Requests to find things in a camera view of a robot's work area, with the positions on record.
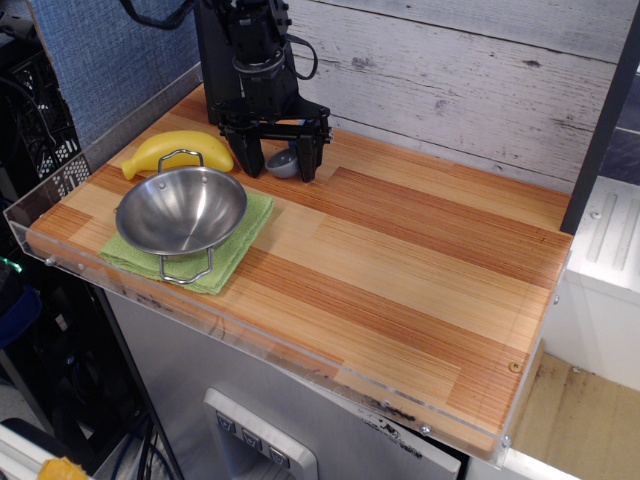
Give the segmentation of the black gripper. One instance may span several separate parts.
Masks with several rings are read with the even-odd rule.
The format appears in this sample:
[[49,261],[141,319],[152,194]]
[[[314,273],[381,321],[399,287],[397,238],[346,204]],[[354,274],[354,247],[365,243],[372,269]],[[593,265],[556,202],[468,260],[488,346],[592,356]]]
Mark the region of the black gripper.
[[315,179],[332,140],[330,110],[300,95],[303,78],[291,54],[260,62],[233,56],[226,73],[215,68],[209,75],[209,118],[248,176],[257,178],[264,168],[261,139],[278,139],[296,142],[302,180]]

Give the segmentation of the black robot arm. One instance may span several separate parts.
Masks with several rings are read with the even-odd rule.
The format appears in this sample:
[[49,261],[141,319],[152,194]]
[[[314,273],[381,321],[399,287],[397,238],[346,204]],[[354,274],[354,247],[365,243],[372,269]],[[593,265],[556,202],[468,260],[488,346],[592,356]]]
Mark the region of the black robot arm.
[[304,99],[300,80],[316,74],[318,59],[304,76],[296,71],[292,45],[309,43],[287,33],[291,20],[283,1],[222,1],[213,7],[233,50],[231,72],[240,90],[213,103],[222,136],[243,171],[256,178],[265,166],[261,141],[293,141],[302,180],[315,179],[323,146],[332,139],[330,110]]

